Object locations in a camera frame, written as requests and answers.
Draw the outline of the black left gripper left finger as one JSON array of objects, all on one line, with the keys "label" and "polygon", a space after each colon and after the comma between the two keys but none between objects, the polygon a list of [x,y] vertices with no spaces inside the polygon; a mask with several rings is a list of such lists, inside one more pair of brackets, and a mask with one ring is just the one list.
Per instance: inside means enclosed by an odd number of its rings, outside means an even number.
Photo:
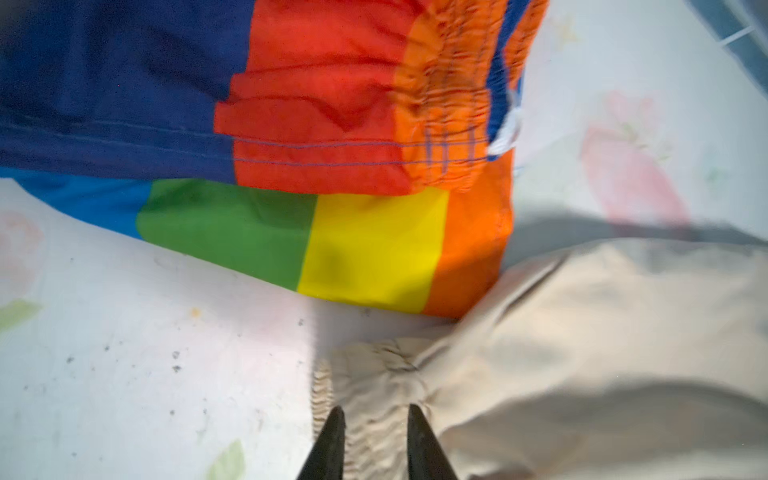
[{"label": "black left gripper left finger", "polygon": [[297,480],[342,480],[345,456],[345,415],[340,406],[330,410]]}]

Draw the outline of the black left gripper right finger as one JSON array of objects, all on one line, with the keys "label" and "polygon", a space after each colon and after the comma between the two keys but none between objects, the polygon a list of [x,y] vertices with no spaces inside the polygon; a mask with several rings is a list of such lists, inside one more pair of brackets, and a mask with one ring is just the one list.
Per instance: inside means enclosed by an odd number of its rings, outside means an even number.
[{"label": "black left gripper right finger", "polygon": [[409,480],[457,480],[426,416],[410,404],[407,420],[407,463]]}]

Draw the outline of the beige shorts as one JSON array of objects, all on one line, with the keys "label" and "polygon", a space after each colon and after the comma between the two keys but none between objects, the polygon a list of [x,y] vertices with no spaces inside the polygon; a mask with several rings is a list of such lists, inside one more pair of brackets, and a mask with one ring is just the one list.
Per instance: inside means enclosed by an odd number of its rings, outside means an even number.
[{"label": "beige shorts", "polygon": [[349,479],[407,475],[419,406],[461,479],[763,479],[767,251],[615,239],[510,268],[448,333],[317,365]]}]

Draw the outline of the rainbow striped shorts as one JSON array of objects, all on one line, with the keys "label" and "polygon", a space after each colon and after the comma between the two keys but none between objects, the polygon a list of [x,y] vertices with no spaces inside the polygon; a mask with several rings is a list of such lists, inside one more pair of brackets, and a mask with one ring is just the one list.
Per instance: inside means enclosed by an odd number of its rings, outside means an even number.
[{"label": "rainbow striped shorts", "polygon": [[513,230],[544,1],[5,1],[1,174],[315,298],[449,318]]}]

